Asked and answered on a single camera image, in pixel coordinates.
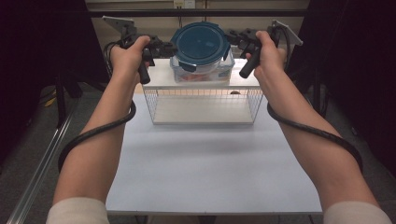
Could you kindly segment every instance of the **forearm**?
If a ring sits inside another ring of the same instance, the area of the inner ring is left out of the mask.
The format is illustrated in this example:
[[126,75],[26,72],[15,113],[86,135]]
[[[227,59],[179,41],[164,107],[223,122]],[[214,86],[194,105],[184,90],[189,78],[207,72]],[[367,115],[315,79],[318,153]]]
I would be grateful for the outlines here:
[[[131,85],[128,76],[119,75],[122,74],[115,74],[110,80],[82,133],[128,114],[134,85]],[[54,203],[69,197],[90,197],[106,201],[120,160],[123,132],[124,125],[121,125],[100,133],[69,153],[60,174]]]
[[[265,76],[261,84],[269,104],[279,116],[339,136],[284,72]],[[358,164],[346,150],[311,133],[282,123],[280,126],[298,162],[317,187],[324,209],[345,199],[376,204]]]

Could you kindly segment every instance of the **controller cable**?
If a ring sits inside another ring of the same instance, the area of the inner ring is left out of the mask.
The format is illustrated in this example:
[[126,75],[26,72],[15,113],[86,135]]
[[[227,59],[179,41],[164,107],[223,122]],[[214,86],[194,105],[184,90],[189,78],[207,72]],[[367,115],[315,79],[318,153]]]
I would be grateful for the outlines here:
[[[286,42],[287,42],[287,61],[285,63],[285,71],[288,70],[289,68],[289,62],[290,62],[290,38],[289,38],[289,34],[286,31],[286,28],[280,28],[280,30],[282,31],[283,35],[286,38]],[[109,77],[111,78],[111,73],[112,73],[112,66],[111,66],[111,61],[110,61],[110,54],[109,52],[111,51],[111,49],[118,44],[118,42],[111,42],[109,44],[107,44],[105,46],[104,49],[104,55],[105,55],[105,62],[106,62],[106,68],[107,68],[107,72],[109,73]],[[289,125],[290,127],[299,129],[301,131],[304,132],[308,132],[308,133],[312,133],[315,134],[317,136],[323,137],[325,139],[328,139],[332,142],[334,142],[335,144],[339,145],[340,147],[343,147],[346,151],[348,151],[356,160],[356,162],[358,163],[361,172],[362,172],[362,159],[361,159],[361,154],[359,153],[359,151],[352,146],[347,140],[334,135],[332,133],[328,133],[325,132],[323,130],[320,129],[316,129],[314,127],[311,126],[307,126],[301,123],[297,123],[294,122],[292,120],[289,119],[284,119],[282,117],[280,117],[275,111],[274,109],[270,106],[270,104],[267,105],[267,110],[268,110],[268,114],[275,119],[278,122],[284,123],[286,125]],[[128,122],[129,120],[131,120],[134,115],[136,113],[136,105],[134,104],[134,101],[131,102],[131,110],[129,112],[129,114],[127,116],[125,116],[122,119],[113,121],[111,123],[108,123],[106,125],[94,128],[90,131],[87,131],[85,133],[82,133],[80,135],[78,135],[77,137],[75,137],[72,141],[70,141],[62,150],[61,155],[59,156],[59,160],[58,160],[58,170],[59,172],[61,172],[62,167],[64,165],[64,161],[66,160],[67,155],[69,154],[69,152],[78,144],[80,144],[81,142],[85,141],[86,139],[93,137],[99,133],[103,133],[106,132],[108,130],[111,130],[117,126],[120,126],[121,124],[124,124],[126,122]]]
[[[289,69],[289,61],[290,61],[290,38],[289,38],[289,34],[286,30],[285,27],[276,27],[276,29],[280,29],[283,33],[283,35],[286,38],[286,45],[287,45],[287,61],[285,63],[285,67],[284,70],[285,72],[288,71]],[[297,123],[294,122],[292,120],[289,119],[284,119],[282,117],[280,117],[275,111],[274,109],[271,107],[270,104],[267,105],[267,111],[268,114],[271,116],[271,118],[273,118],[274,120],[286,124],[290,127],[293,127],[295,129],[307,132],[307,133],[312,133],[314,135],[320,136],[322,138],[325,138],[331,142],[334,142],[335,144],[337,144],[338,146],[342,147],[343,149],[345,149],[347,152],[349,152],[356,160],[356,162],[359,165],[359,168],[361,169],[361,172],[363,171],[363,162],[361,159],[361,154],[359,153],[359,151],[353,146],[351,145],[347,140],[345,140],[344,138],[341,138],[335,134],[332,133],[328,133],[325,132],[323,130],[308,126],[308,125],[304,125],[301,123]]]

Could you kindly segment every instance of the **white sleeve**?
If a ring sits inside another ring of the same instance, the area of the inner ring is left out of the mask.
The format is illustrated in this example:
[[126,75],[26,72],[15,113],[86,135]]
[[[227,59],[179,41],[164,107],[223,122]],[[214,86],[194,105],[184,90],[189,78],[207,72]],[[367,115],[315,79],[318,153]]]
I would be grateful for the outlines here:
[[324,224],[391,224],[387,214],[377,206],[362,202],[341,202],[324,213]]
[[106,206],[95,199],[70,198],[53,205],[47,224],[95,223],[108,224]]

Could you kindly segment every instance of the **wire basket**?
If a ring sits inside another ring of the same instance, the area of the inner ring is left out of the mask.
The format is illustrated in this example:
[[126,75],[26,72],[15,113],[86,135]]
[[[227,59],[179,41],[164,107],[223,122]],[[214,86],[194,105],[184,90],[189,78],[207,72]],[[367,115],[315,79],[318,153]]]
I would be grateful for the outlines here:
[[252,124],[262,101],[260,87],[144,88],[154,124]]

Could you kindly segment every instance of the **white table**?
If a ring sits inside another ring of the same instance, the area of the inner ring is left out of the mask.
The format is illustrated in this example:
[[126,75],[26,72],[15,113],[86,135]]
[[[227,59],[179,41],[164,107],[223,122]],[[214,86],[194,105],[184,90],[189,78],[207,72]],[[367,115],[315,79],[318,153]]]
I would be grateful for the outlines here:
[[262,102],[253,125],[153,125],[144,95],[127,123],[109,213],[321,212],[316,189]]

